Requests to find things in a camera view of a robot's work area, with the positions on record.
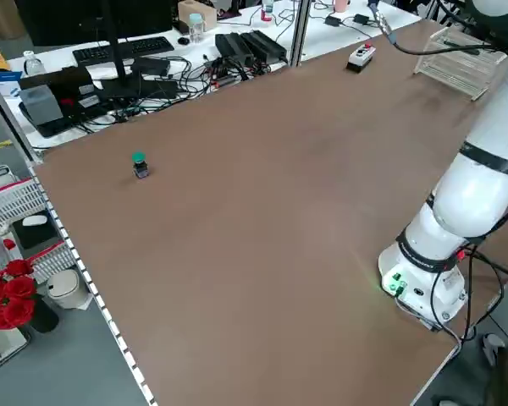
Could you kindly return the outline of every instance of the floor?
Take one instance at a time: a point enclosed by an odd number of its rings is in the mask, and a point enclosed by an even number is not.
[[[52,48],[34,48],[26,36],[0,40],[0,49],[6,58],[16,58],[27,49]],[[0,130],[0,141],[6,139]],[[19,176],[27,174],[12,147],[0,150],[0,163],[7,163]],[[61,319],[57,331],[36,334],[30,346],[0,370],[0,404],[46,406],[59,399],[65,406],[146,405],[97,307],[63,311]],[[478,328],[478,336],[487,332],[508,341],[508,289],[493,318]],[[441,371],[416,404],[432,406],[434,398],[452,396],[466,406],[479,406],[488,379],[489,368],[478,342],[467,343],[459,359]]]
[[[55,331],[31,331],[28,347],[0,368],[0,404],[146,406],[96,303],[58,314]]]

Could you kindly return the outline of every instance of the table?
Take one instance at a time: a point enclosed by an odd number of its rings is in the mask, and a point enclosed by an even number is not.
[[[345,13],[335,14],[335,16],[339,18],[351,17],[357,13],[371,15],[370,10],[367,8],[365,2],[352,2],[350,7],[346,10]],[[293,9],[297,9],[294,2],[291,0],[283,0],[280,2],[276,2],[275,5],[275,14],[279,14],[282,10],[288,9],[290,11],[289,15],[292,15]],[[226,34],[230,32],[246,32],[249,30],[261,30],[269,37],[276,39],[279,34],[283,32],[283,30],[290,26],[290,23],[287,21],[282,21],[279,26],[273,22],[271,24],[262,22],[259,17],[259,7],[251,7],[241,10],[242,16],[227,19],[224,22],[218,24],[218,27],[214,30],[211,30],[207,33],[205,40],[202,44],[199,45],[189,45],[187,47],[182,47],[177,44],[177,40],[181,37],[180,33],[176,30],[167,31],[165,33],[159,33],[151,36],[161,36],[164,35],[170,43],[175,47],[175,50],[172,52],[165,52],[158,54],[159,56],[181,56],[188,60],[190,60],[194,67],[200,66],[203,64],[203,55],[207,55],[209,59],[214,59],[219,57],[219,53],[217,48],[214,46],[214,36],[216,34]],[[413,14],[409,14],[403,10],[390,6],[386,3],[380,4],[380,9],[383,13],[385,13],[388,21],[392,24],[394,28],[400,28],[405,25],[412,24],[419,20],[419,17]],[[231,23],[238,24],[248,24],[252,14],[256,13],[256,15],[252,18],[251,26],[244,25],[233,25]],[[350,44],[357,43],[359,41],[364,41],[367,39],[363,34],[346,27],[334,28],[323,23],[323,20],[319,17],[325,17],[330,13],[330,10],[316,10],[314,5],[312,5],[311,16],[313,18],[309,19],[308,24],[308,32],[306,37],[306,43],[303,48],[303,52],[305,53],[304,59],[315,58],[320,55],[323,55],[328,52],[332,52],[335,49],[340,49],[342,47],[347,47]],[[377,28],[362,26],[361,30],[370,36],[378,36],[380,31]],[[293,37],[294,26],[292,25],[286,32],[279,38],[279,43],[290,49],[292,37]],[[151,36],[140,36],[134,39],[140,38],[148,38]],[[43,52],[38,54],[38,57],[43,61],[48,72],[57,71],[67,66],[75,66],[76,62],[72,55],[72,51],[75,49],[81,49],[84,47],[95,47],[97,44],[95,42],[82,44],[74,47],[65,47],[62,49],[58,49],[50,52]],[[24,59],[16,58],[9,61],[12,70],[22,70]],[[279,69],[284,64],[274,65],[272,67],[273,70]],[[105,74],[109,74],[110,69],[112,68],[111,63],[105,63],[102,65],[97,65],[96,67],[89,67],[89,72],[91,73],[93,78],[101,78]],[[181,63],[172,63],[170,73],[177,73],[183,66]],[[35,148],[50,148],[58,145],[62,145],[65,142],[69,142],[71,140],[75,140],[77,138],[83,137],[86,135],[80,129],[71,129],[69,131],[58,134],[52,138],[43,138],[40,133],[26,120],[19,109],[20,98],[6,98],[8,102],[9,108],[14,113],[14,116],[19,121],[21,128],[26,133],[26,136],[30,142],[30,144]],[[99,122],[105,123],[105,119],[98,119]],[[93,131],[99,131],[102,129],[102,126],[90,126],[87,125]]]
[[[418,49],[437,29],[397,36]],[[36,167],[149,401],[403,405],[448,359],[451,340],[395,307],[376,261],[480,105],[412,76],[416,58],[384,38],[373,45],[361,74],[344,70],[347,47],[73,141]],[[142,181],[138,149],[152,168]],[[508,224],[484,251],[508,266]],[[484,271],[475,317],[497,291]]]

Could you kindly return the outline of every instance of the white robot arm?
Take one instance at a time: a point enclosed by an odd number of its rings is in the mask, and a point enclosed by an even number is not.
[[[373,3],[378,25],[398,47]],[[508,0],[471,0],[467,6],[478,23],[508,37]],[[444,328],[467,302],[456,266],[462,249],[507,219],[508,74],[428,201],[378,258],[383,289],[430,327]]]

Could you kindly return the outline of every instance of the cable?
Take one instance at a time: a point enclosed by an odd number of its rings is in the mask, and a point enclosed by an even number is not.
[[[416,55],[416,56],[437,55],[439,53],[448,53],[448,52],[455,52],[455,51],[470,51],[472,49],[493,49],[495,51],[499,51],[498,47],[495,47],[495,46],[489,45],[489,44],[465,45],[463,47],[450,47],[450,48],[445,48],[445,49],[435,49],[432,51],[411,51],[410,49],[405,49],[405,48],[401,47],[398,43],[394,43],[393,46],[401,52],[407,53],[408,55]]]
[[[347,28],[352,28],[353,30],[356,30],[357,32],[359,32],[359,33],[363,34],[364,36],[366,36],[369,40],[372,40],[372,37],[371,37],[368,33],[363,32],[363,31],[362,31],[362,30],[360,30],[359,28],[356,28],[356,27],[354,27],[354,26],[352,26],[352,25],[348,25],[348,24],[346,24],[346,23],[345,23],[345,21],[347,21],[348,19],[353,19],[353,17],[347,17],[347,18],[343,19],[343,20],[340,22],[340,24],[341,24],[341,25],[343,25],[344,27],[347,27]]]
[[[333,4],[322,3],[320,0],[315,1],[312,4],[312,8],[314,8],[315,10],[327,10],[330,7],[333,7]]]
[[[278,42],[278,41],[279,41],[279,38],[280,38],[280,37],[281,37],[281,36],[282,36],[282,35],[283,35],[283,34],[284,34],[284,33],[285,33],[285,32],[286,32],[286,31],[287,31],[287,30],[288,30],[288,29],[289,29],[289,28],[293,25],[293,24],[294,24],[294,20],[295,20],[295,2],[293,2],[293,1],[292,1],[292,5],[293,5],[293,8],[294,8],[294,9],[292,10],[292,11],[294,12],[294,13],[293,13],[293,17],[292,17],[292,19],[291,19],[290,23],[288,24],[288,26],[287,26],[286,28],[284,28],[284,29],[282,30],[282,32],[281,32],[281,33],[277,36],[277,38],[274,40],[275,42]]]
[[[257,8],[254,13],[252,13],[250,19],[248,20],[248,24],[247,23],[228,23],[226,21],[218,21],[218,24],[229,24],[229,25],[244,25],[244,26],[247,26],[247,27],[250,27],[252,25],[252,19],[254,18],[254,16],[257,14],[258,11],[260,11],[262,9],[263,6],[260,6],[259,8]]]
[[[442,8],[442,11],[446,13],[447,16],[449,16],[451,19],[453,19],[455,22],[463,25],[464,27],[468,28],[469,30],[476,30],[477,27],[474,24],[469,23],[468,21],[465,21],[461,17],[459,17],[457,14],[453,14],[449,9],[445,6],[445,4],[442,2],[442,0],[435,0],[437,4]]]
[[[463,348],[463,344],[461,343],[461,339],[459,338],[459,336],[453,330],[451,330],[450,328],[448,328],[447,326],[445,326],[443,323],[440,322],[440,319],[437,316],[437,312],[434,309],[434,289],[437,286],[437,282],[440,279],[440,275],[442,275],[442,272],[437,273],[437,276],[436,276],[436,278],[433,281],[433,287],[431,288],[431,297],[430,297],[429,302],[430,302],[430,305],[431,305],[431,311],[433,312],[434,319],[437,321],[437,323],[439,324],[440,328],[442,328],[442,330],[446,334],[448,334],[450,337],[452,337],[456,341],[456,343],[457,343],[457,348],[454,350],[454,353],[451,356],[451,359],[454,359],[461,352],[461,350]]]
[[[468,256],[468,302],[467,302],[467,323],[465,325],[465,332],[463,332],[463,338],[461,339],[461,343],[464,343],[468,337],[468,331],[471,328],[471,319],[472,319],[472,262],[474,261],[474,254],[476,254],[476,250],[478,246],[475,245],[472,248],[471,253]]]

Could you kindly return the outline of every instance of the white basket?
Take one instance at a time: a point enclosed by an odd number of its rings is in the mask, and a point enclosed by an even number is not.
[[[10,226],[45,208],[45,200],[32,178],[0,189],[0,227]],[[44,283],[51,275],[75,265],[75,258],[64,241],[28,258],[27,261],[34,268],[32,276],[38,283]]]
[[[32,256],[28,259],[28,262],[34,269],[32,275],[38,283],[44,283],[55,273],[75,265],[74,256],[64,241]]]
[[[0,188],[0,227],[10,226],[45,209],[45,201],[34,179],[28,178]]]

